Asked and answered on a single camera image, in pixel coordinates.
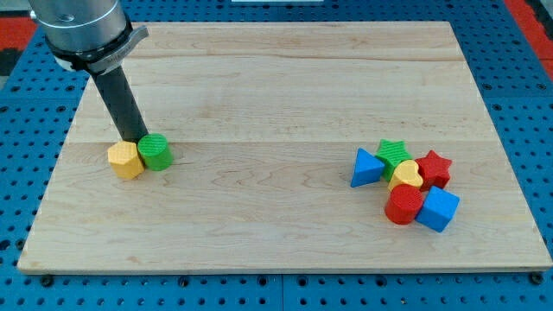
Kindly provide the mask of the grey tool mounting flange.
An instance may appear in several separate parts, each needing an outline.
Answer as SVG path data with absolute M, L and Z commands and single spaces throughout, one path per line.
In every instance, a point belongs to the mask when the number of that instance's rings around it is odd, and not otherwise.
M 52 31 L 46 42 L 60 66 L 99 75 L 120 67 L 138 42 L 149 36 L 145 26 L 134 29 L 128 18 L 122 28 L 94 22 Z

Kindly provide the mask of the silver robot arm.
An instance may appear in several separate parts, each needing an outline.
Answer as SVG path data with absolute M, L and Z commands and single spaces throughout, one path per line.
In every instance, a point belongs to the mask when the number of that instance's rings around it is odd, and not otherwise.
M 124 58 L 148 37 L 132 26 L 119 0 L 29 0 L 56 62 L 90 74 L 121 138 L 138 142 L 149 134 L 126 78 Z

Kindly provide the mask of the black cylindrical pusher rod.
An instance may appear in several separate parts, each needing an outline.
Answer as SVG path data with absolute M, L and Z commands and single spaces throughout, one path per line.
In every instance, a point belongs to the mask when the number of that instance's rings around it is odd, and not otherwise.
M 138 143 L 149 134 L 122 67 L 93 73 L 92 80 L 124 141 Z

